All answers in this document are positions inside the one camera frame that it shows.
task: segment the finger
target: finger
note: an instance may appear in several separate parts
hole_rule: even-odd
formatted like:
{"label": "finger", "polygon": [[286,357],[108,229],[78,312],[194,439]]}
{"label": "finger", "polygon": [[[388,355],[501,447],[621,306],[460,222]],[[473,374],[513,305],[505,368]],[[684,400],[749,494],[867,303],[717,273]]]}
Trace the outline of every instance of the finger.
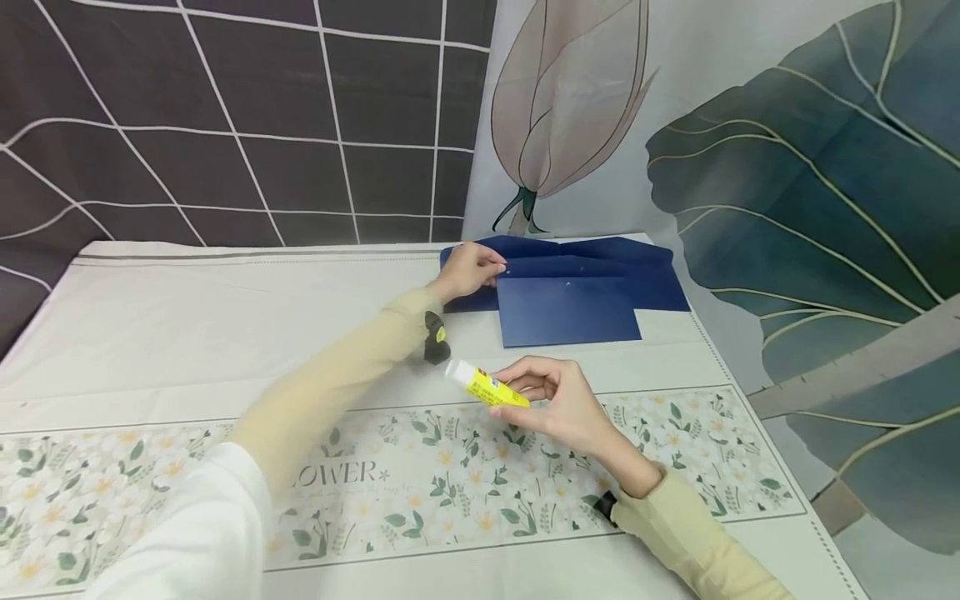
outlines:
{"label": "finger", "polygon": [[543,428],[546,425],[546,411],[542,409],[500,404],[499,406],[492,406],[490,408],[490,414],[512,425],[544,433]]}
{"label": "finger", "polygon": [[543,387],[543,377],[538,375],[521,375],[517,379],[508,381],[507,385],[515,392],[520,392],[527,388],[541,388]]}
{"label": "finger", "polygon": [[560,370],[563,361],[545,356],[524,356],[513,365],[493,374],[500,381],[513,381],[523,375],[539,375],[550,377],[553,381],[560,381]]}
{"label": "finger", "polygon": [[527,388],[520,392],[520,395],[527,398],[531,402],[536,402],[537,400],[549,400],[553,398],[553,394],[547,391],[544,387],[539,388]]}
{"label": "finger", "polygon": [[495,262],[500,265],[507,264],[507,259],[501,256],[499,252],[483,244],[477,244],[477,260],[481,263]]}
{"label": "finger", "polygon": [[496,277],[507,270],[506,265],[501,265],[499,263],[492,262],[489,265],[480,267],[480,275],[484,280]]}

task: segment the white glue stick cap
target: white glue stick cap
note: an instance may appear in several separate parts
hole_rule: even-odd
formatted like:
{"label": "white glue stick cap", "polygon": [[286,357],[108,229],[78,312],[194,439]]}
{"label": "white glue stick cap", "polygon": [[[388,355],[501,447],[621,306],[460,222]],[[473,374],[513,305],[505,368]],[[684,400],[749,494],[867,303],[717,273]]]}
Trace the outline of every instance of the white glue stick cap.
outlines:
{"label": "white glue stick cap", "polygon": [[446,366],[444,375],[447,379],[457,382],[462,388],[466,388],[473,381],[473,373],[476,368],[467,361],[455,358]]}

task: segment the dark grid backdrop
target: dark grid backdrop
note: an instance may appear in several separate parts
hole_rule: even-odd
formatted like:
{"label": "dark grid backdrop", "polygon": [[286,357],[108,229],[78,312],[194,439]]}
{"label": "dark grid backdrop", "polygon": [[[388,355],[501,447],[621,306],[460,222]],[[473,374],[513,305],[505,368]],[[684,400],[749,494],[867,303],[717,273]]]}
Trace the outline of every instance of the dark grid backdrop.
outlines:
{"label": "dark grid backdrop", "polygon": [[459,240],[495,5],[0,0],[0,356],[92,240]]}

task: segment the blue paper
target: blue paper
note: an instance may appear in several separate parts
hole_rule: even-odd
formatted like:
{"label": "blue paper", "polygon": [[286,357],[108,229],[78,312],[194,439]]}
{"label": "blue paper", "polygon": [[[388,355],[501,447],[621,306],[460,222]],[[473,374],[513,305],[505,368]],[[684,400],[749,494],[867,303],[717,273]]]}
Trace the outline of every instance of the blue paper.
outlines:
{"label": "blue paper", "polygon": [[624,277],[497,281],[504,348],[639,340]]}
{"label": "blue paper", "polygon": [[[507,259],[507,271],[497,281],[513,277],[620,276],[633,308],[688,311],[684,290],[673,271],[673,253],[666,248],[623,237],[557,244],[544,240],[498,235],[479,240]],[[441,252],[441,264],[452,249]],[[445,312],[497,310],[496,292],[488,287],[449,303]]]}

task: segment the glue stick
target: glue stick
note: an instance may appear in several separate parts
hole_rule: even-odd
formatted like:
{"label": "glue stick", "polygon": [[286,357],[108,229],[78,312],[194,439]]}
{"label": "glue stick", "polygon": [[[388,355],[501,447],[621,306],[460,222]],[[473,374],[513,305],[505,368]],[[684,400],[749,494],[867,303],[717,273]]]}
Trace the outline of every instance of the glue stick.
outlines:
{"label": "glue stick", "polygon": [[481,401],[496,406],[497,404],[514,404],[514,406],[530,406],[527,398],[514,392],[502,381],[477,369],[470,363],[454,358],[446,366],[446,378],[457,383]]}

